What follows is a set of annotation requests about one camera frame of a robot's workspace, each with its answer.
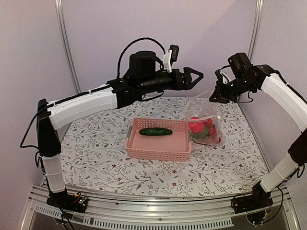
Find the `clear zip top bag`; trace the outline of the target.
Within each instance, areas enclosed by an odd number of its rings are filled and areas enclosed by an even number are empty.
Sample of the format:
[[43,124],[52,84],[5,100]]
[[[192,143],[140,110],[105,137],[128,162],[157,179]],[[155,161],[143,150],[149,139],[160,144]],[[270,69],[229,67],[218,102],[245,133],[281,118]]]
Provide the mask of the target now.
[[222,142],[221,118],[218,104],[210,102],[213,91],[190,97],[184,108],[191,140],[198,144],[217,146]]

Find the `red lychee bunch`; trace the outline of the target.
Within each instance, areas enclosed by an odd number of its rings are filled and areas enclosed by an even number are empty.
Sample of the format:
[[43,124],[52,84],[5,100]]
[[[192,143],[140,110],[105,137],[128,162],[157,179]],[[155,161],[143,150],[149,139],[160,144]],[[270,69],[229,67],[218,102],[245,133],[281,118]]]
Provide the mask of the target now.
[[221,142],[222,133],[218,126],[218,121],[215,117],[206,118],[204,121],[205,127],[209,129],[209,136],[205,138],[208,144],[219,144]]

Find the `orange red pepper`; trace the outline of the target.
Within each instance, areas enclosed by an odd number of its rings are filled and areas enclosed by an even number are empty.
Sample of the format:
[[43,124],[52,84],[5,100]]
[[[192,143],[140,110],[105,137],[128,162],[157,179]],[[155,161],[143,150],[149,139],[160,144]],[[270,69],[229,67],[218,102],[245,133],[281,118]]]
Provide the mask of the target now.
[[192,117],[188,122],[189,129],[192,133],[200,133],[204,130],[205,125],[202,120],[199,120],[198,117]]

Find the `green avocado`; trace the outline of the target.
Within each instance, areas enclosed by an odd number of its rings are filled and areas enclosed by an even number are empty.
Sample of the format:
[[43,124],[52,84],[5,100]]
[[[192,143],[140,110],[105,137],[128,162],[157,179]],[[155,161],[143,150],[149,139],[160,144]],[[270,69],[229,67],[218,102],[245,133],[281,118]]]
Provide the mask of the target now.
[[195,139],[205,139],[209,136],[209,129],[205,127],[201,132],[199,133],[191,133],[191,136]]

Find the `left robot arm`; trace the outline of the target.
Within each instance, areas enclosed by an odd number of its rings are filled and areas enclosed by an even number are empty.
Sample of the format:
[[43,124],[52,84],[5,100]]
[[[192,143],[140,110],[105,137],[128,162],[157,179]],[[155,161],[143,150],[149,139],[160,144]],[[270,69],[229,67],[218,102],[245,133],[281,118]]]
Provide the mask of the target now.
[[148,93],[190,90],[203,77],[203,73],[189,67],[182,72],[172,69],[171,72],[159,70],[135,74],[128,70],[123,78],[109,80],[92,90],[49,103],[40,100],[36,122],[38,149],[53,201],[61,208],[71,204],[60,165],[59,128],[91,114],[142,102]]

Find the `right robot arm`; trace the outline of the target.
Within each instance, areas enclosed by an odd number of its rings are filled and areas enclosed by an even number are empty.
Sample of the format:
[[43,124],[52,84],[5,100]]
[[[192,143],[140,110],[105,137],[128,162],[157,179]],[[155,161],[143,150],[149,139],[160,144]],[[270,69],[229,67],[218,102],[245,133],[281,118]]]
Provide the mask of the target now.
[[242,65],[232,68],[235,79],[225,82],[222,71],[216,70],[217,82],[210,102],[227,104],[237,102],[245,92],[263,91],[285,110],[300,130],[285,157],[252,188],[248,196],[234,197],[231,206],[236,213],[272,205],[273,189],[290,179],[307,162],[307,103],[269,65]]

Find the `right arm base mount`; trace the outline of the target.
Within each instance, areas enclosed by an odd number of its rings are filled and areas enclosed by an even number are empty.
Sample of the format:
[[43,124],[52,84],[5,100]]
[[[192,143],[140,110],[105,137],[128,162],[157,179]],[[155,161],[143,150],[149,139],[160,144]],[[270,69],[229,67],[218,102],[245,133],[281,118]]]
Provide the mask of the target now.
[[253,195],[236,195],[231,200],[231,208],[236,214],[269,207],[272,204],[273,200],[270,196],[263,200],[256,200],[253,198]]

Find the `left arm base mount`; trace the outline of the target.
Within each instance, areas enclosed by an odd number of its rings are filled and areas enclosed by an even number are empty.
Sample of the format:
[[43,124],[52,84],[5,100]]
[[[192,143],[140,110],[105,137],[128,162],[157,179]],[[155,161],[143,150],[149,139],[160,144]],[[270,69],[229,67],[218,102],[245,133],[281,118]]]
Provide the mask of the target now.
[[80,192],[70,195],[67,191],[49,193],[47,205],[57,207],[61,210],[69,210],[78,213],[85,213],[88,205],[88,196]]

